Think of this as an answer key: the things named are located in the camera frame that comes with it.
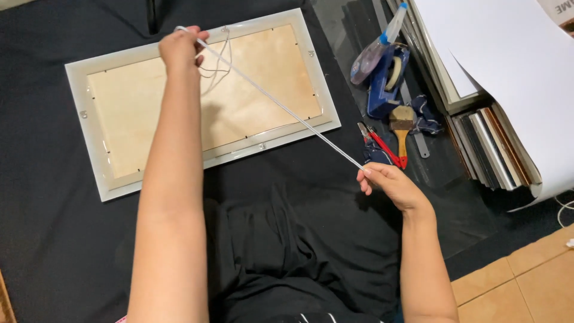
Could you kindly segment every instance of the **wooden brush handle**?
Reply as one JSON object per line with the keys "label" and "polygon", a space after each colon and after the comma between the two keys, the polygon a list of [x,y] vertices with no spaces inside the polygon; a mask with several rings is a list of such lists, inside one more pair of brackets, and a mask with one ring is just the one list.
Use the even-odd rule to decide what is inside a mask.
{"label": "wooden brush handle", "polygon": [[401,167],[405,169],[406,162],[408,161],[406,156],[406,136],[409,134],[408,130],[394,130],[395,135],[398,139],[398,158],[401,160]]}

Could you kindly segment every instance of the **white paper sheet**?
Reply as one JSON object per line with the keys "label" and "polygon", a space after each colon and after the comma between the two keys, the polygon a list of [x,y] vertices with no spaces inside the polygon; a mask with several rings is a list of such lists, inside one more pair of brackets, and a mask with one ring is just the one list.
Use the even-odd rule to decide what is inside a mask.
{"label": "white paper sheet", "polygon": [[448,49],[452,37],[450,24],[445,20],[445,12],[452,10],[448,1],[416,0],[415,5],[459,96],[463,98],[481,90],[480,85],[465,72]]}
{"label": "white paper sheet", "polygon": [[574,187],[574,39],[536,0],[445,1],[451,52],[500,103],[540,172],[531,204]]}

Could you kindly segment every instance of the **white frame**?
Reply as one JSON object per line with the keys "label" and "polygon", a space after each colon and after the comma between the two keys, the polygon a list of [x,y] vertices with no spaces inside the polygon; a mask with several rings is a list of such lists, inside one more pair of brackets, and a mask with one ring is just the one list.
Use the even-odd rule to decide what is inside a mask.
{"label": "white frame", "polygon": [[[317,55],[315,55],[313,42],[311,41],[301,9],[284,11],[282,13],[228,25],[227,27],[230,30],[230,39],[233,39],[289,24],[291,24],[293,28],[301,57],[322,112],[322,115],[307,120],[307,123],[314,126],[319,132],[336,129],[341,126],[339,116],[335,110],[335,105],[331,98],[329,88],[327,87],[323,70],[321,69]],[[208,39],[209,44],[224,41],[227,37],[227,32],[223,31],[223,26],[211,29],[209,32],[211,34]],[[103,139],[104,135],[88,86],[88,75],[154,59],[159,56],[158,43],[154,43],[65,65],[102,202],[140,190],[144,171],[114,178],[110,161],[107,158],[107,149]],[[265,149],[275,148],[312,135],[313,132],[301,123],[268,130],[246,139],[204,151],[203,168],[227,163]]]}

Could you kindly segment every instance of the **tape roll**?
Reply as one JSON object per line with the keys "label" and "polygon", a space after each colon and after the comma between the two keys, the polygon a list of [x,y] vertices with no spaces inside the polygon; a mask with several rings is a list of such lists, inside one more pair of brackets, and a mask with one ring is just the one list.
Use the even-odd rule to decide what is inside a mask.
{"label": "tape roll", "polygon": [[385,91],[390,91],[393,88],[393,86],[397,84],[398,77],[401,74],[401,68],[402,68],[401,59],[395,56],[393,57],[393,62],[394,62],[393,72],[390,73],[391,76],[387,80],[387,85],[385,85]]}

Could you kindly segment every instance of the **paint brush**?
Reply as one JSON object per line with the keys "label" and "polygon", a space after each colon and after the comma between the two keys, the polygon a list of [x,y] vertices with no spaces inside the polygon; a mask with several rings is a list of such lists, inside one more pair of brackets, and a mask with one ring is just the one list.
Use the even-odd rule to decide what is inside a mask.
{"label": "paint brush", "polygon": [[406,136],[413,129],[414,111],[410,106],[399,105],[389,116],[391,130],[398,139],[398,158],[401,161],[401,168],[405,169],[406,157]]}

